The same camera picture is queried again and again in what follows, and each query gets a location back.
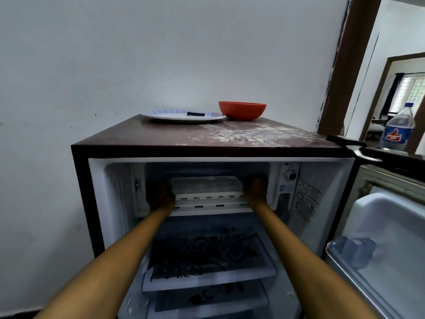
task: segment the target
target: brown wooden door frame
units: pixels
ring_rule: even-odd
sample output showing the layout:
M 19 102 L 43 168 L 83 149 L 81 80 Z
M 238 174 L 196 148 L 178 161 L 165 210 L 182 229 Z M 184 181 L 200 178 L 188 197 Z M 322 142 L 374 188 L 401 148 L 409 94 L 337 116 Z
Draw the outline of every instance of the brown wooden door frame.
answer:
M 376 105 L 378 104 L 379 97 L 381 96 L 381 92 L 384 88 L 385 80 L 387 79 L 388 72 L 390 71 L 391 65 L 393 62 L 397 62 L 400 60 L 407 60 L 407 59 L 416 59 L 416 58 L 424 58 L 424 53 L 410 53 L 407 55 L 401 55 L 401 56 L 394 56 L 387 58 L 387 62 L 385 64 L 384 70 L 381 75 L 381 79 L 379 80 L 378 87 L 375 92 L 375 96 L 372 100 L 371 106 L 369 108 L 368 116 L 365 120 L 365 124 L 363 126 L 362 134 L 360 135 L 360 141 L 363 141 L 366 137 L 366 133 L 369 128 L 369 124 L 372 120 L 373 113 L 375 112 Z M 413 130 L 412 136 L 409 140 L 409 143 L 406 146 L 406 151 L 409 153 L 415 153 L 416 149 L 419 145 L 419 142 L 422 139 L 422 136 L 425 132 L 425 98 L 421 103 L 421 106 L 419 107 L 418 111 L 415 115 L 415 123 L 416 127 Z
M 339 135 L 381 0 L 352 0 L 317 133 Z

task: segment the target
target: refrigerator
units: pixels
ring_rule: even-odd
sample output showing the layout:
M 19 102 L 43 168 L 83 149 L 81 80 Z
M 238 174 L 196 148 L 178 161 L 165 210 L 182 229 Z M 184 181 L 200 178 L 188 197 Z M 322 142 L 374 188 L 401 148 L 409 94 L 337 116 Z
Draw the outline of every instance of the refrigerator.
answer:
M 278 217 L 381 317 L 425 310 L 421 156 L 264 118 L 162 124 L 135 116 L 71 149 L 95 257 L 149 213 L 147 182 L 166 179 L 176 194 L 120 319 L 303 315 L 243 198 L 252 173 L 267 176 Z

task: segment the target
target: orange plastic bowl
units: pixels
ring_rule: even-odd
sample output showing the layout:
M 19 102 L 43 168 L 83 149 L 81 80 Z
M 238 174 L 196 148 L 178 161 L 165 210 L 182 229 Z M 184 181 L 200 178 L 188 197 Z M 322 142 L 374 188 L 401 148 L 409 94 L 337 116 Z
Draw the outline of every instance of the orange plastic bowl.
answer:
M 243 101 L 219 101 L 220 111 L 231 120 L 252 121 L 263 114 L 266 104 Z

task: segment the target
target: hand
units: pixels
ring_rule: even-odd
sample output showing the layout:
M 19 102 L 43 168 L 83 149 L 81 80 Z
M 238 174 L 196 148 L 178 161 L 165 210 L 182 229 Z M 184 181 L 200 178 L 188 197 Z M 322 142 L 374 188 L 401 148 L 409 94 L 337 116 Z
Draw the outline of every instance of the hand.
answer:
M 243 194 L 248 202 L 249 207 L 258 212 L 261 206 L 267 206 L 267 182 L 268 179 L 264 175 L 248 175 L 243 182 Z
M 149 204 L 149 211 L 165 212 L 167 216 L 171 214 L 176 204 L 176 196 L 171 191 L 171 186 L 167 180 L 161 182 L 146 183 L 146 200 Z

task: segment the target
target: window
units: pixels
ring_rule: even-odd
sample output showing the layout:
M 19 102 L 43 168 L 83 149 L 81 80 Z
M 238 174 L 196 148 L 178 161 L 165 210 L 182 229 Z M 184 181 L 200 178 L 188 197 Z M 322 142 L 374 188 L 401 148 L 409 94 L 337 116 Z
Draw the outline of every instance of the window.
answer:
M 425 74 L 406 74 L 397 87 L 396 94 L 391 102 L 389 113 L 399 113 L 405 103 L 414 103 L 413 115 L 416 114 L 425 95 Z

